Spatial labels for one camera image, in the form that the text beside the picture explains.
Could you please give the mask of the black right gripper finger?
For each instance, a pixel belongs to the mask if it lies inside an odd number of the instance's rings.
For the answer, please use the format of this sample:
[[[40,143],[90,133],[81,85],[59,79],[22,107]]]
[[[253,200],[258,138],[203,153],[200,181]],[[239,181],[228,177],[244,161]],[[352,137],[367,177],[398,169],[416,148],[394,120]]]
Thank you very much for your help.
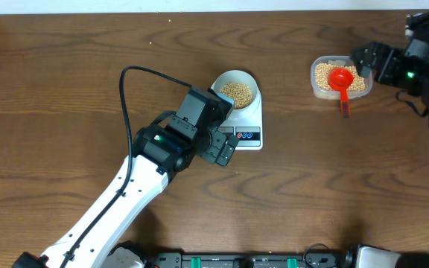
[[[362,78],[367,78],[372,73],[370,66],[365,66],[363,63],[358,63],[357,74]]]
[[[379,67],[390,55],[392,47],[382,42],[369,42],[354,48],[350,58],[356,66]]]

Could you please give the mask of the red plastic measuring scoop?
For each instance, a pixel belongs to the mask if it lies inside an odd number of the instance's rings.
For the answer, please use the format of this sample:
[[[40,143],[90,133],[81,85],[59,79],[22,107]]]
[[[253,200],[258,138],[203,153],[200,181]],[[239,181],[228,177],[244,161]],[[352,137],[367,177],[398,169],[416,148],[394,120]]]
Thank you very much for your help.
[[[352,84],[354,78],[352,73],[345,68],[335,68],[328,76],[329,86],[340,93],[340,111],[343,118],[350,118],[350,104],[347,89]]]

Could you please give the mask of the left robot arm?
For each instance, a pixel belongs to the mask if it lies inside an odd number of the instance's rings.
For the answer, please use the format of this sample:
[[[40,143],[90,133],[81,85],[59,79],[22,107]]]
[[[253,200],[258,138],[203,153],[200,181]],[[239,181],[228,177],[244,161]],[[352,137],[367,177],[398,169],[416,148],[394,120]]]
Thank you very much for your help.
[[[177,111],[166,111],[130,140],[106,190],[79,221],[40,256],[23,252],[15,267],[101,267],[123,233],[195,156],[227,166],[238,138],[219,131],[235,102],[191,87]]]

